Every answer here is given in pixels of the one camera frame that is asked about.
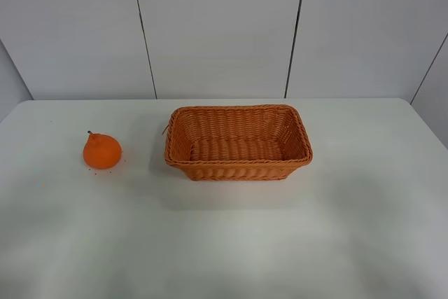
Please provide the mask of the orange fruit with stem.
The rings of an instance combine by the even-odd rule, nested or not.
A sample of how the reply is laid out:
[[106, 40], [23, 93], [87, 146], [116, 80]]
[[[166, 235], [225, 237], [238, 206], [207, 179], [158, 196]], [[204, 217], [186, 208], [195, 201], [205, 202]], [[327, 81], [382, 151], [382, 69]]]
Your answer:
[[83, 159], [93, 169], [110, 169], [116, 166], [122, 156], [120, 143], [107, 134], [88, 131], [83, 149]]

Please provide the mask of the orange wicker basket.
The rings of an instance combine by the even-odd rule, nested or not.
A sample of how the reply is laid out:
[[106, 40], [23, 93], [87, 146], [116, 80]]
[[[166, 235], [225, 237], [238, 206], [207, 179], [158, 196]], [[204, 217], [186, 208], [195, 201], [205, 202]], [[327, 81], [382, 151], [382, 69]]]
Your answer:
[[184, 106], [166, 128], [164, 159], [193, 181], [273, 181], [308, 165], [300, 114], [285, 104]]

